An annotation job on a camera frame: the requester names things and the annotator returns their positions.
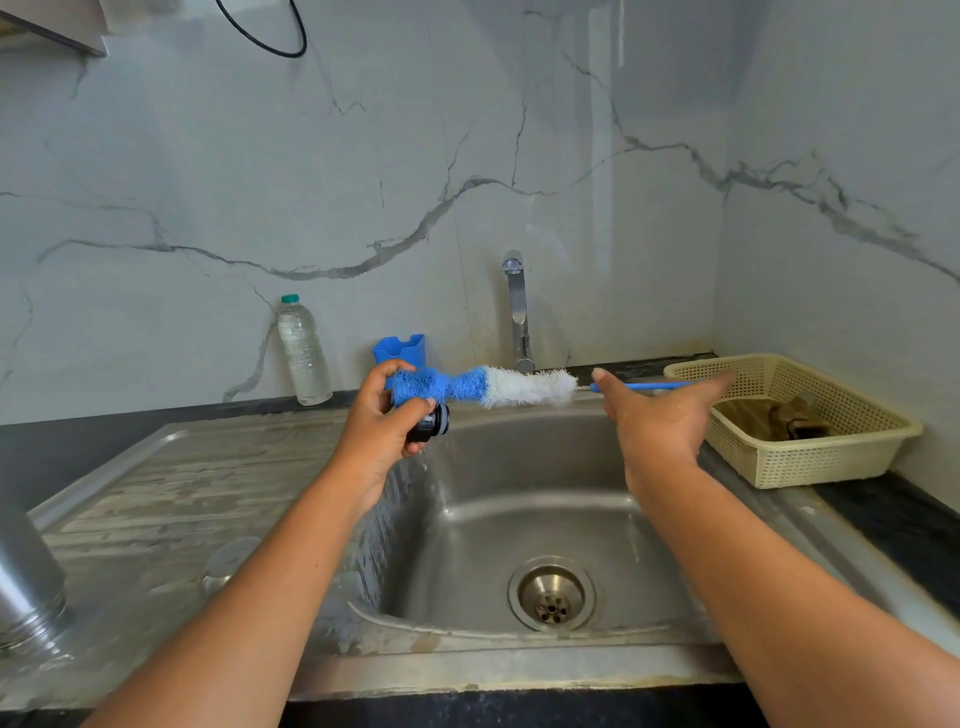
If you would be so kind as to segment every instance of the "stainless steel sink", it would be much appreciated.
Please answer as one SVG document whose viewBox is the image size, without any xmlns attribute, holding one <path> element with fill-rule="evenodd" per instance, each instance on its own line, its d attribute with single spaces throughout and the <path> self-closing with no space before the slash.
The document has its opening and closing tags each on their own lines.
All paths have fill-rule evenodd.
<svg viewBox="0 0 960 728">
<path fill-rule="evenodd" d="M 0 659 L 0 710 L 90 707 L 115 689 L 203 607 L 210 555 L 263 536 L 310 482 L 345 416 L 169 425 L 32 511 L 70 621 L 42 654 Z M 598 396 L 457 406 L 451 422 L 356 527 L 293 699 L 742 679 L 627 493 Z M 812 491 L 757 491 L 706 446 L 700 462 L 802 553 L 960 654 L 957 621 Z"/>
<path fill-rule="evenodd" d="M 524 634 L 702 620 L 676 561 L 627 492 L 602 411 L 456 415 L 424 457 L 411 512 L 399 515 L 408 527 L 387 543 L 379 612 Z M 528 574 L 555 584 L 540 589 L 537 628 L 519 603 Z"/>
</svg>

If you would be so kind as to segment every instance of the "person's left hand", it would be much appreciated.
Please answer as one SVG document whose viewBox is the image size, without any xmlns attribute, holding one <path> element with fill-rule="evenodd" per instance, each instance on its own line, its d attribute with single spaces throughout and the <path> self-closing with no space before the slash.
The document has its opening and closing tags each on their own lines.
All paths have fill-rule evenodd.
<svg viewBox="0 0 960 728">
<path fill-rule="evenodd" d="M 407 443 L 407 433 L 426 417 L 437 403 L 413 398 L 390 412 L 391 395 L 384 387 L 387 377 L 398 371 L 413 372 L 417 368 L 400 359 L 378 364 L 357 392 L 350 408 L 340 442 L 324 468 L 336 473 L 338 481 L 350 488 L 357 498 L 358 517 L 380 500 L 387 471 L 404 455 L 415 455 L 425 443 Z"/>
</svg>

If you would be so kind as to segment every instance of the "drain strainer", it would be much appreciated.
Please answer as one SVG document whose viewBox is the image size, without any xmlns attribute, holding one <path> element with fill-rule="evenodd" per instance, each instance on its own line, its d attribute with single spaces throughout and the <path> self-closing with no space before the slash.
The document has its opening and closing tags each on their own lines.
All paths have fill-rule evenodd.
<svg viewBox="0 0 960 728">
<path fill-rule="evenodd" d="M 514 572 L 510 608 L 531 629 L 576 629 L 593 614 L 596 592 L 587 573 L 569 559 L 541 556 Z"/>
</svg>

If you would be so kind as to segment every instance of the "person's left arm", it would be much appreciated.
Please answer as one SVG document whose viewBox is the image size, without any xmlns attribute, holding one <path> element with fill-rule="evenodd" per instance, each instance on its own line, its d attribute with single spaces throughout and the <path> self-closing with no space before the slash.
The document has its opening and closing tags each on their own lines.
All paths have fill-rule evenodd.
<svg viewBox="0 0 960 728">
<path fill-rule="evenodd" d="M 386 414 L 388 361 L 357 394 L 323 471 L 224 589 L 138 669 L 84 728 L 267 728 L 279 723 L 310 627 L 357 521 L 387 471 L 422 445 L 407 432 L 434 407 L 410 400 Z"/>
</svg>

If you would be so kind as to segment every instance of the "black cable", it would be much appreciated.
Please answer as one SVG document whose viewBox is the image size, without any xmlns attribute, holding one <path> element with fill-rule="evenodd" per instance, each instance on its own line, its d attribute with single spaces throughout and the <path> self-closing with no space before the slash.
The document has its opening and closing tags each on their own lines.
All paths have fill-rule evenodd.
<svg viewBox="0 0 960 728">
<path fill-rule="evenodd" d="M 290 53 L 289 51 L 279 51 L 276 48 L 272 48 L 266 43 L 257 40 L 255 37 L 247 33 L 247 31 L 245 31 L 242 27 L 240 27 L 240 24 L 233 19 L 233 16 L 230 15 L 229 12 L 227 12 L 227 9 L 224 7 L 224 4 L 220 0 L 213 0 L 213 1 L 217 4 L 217 7 L 220 8 L 220 12 L 222 12 L 224 16 L 227 18 L 227 20 L 230 21 L 230 25 L 232 25 L 234 28 L 240 31 L 240 33 L 242 33 L 247 40 L 249 40 L 251 43 L 255 43 L 256 45 L 260 46 L 261 48 L 263 48 L 263 50 L 269 51 L 270 53 L 273 53 L 275 56 L 282 56 L 285 59 L 298 59 L 304 53 L 306 53 L 306 30 L 304 30 L 303 28 L 303 20 L 300 18 L 300 11 L 297 10 L 297 4 L 294 3 L 294 0 L 290 0 L 290 10 L 294 12 L 294 17 L 297 19 L 297 27 L 300 29 L 301 46 L 299 51 L 294 51 L 293 53 Z"/>
</svg>

